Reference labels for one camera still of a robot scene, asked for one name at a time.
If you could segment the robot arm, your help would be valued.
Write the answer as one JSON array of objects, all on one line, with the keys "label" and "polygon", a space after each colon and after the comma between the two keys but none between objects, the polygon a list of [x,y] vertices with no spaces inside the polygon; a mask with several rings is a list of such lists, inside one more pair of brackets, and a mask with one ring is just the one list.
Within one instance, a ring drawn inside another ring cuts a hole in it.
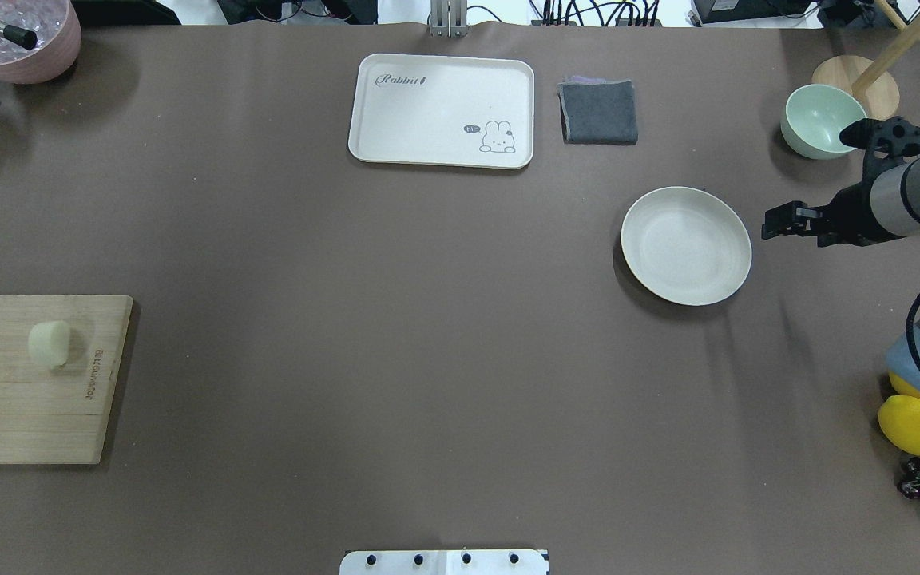
[{"label": "robot arm", "polygon": [[[920,240],[920,127],[902,117],[865,119],[844,128],[840,137],[864,153],[861,180],[825,206],[795,200],[770,208],[764,214],[763,239],[813,236],[819,247]],[[887,361],[920,392],[920,290]]]}]

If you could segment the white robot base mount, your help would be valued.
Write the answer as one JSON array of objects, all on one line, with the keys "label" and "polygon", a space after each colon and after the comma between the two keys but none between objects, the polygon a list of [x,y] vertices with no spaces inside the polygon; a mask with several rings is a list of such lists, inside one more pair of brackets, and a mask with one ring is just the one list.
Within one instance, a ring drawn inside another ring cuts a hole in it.
[{"label": "white robot base mount", "polygon": [[355,550],[344,554],[339,574],[550,574],[547,550]]}]

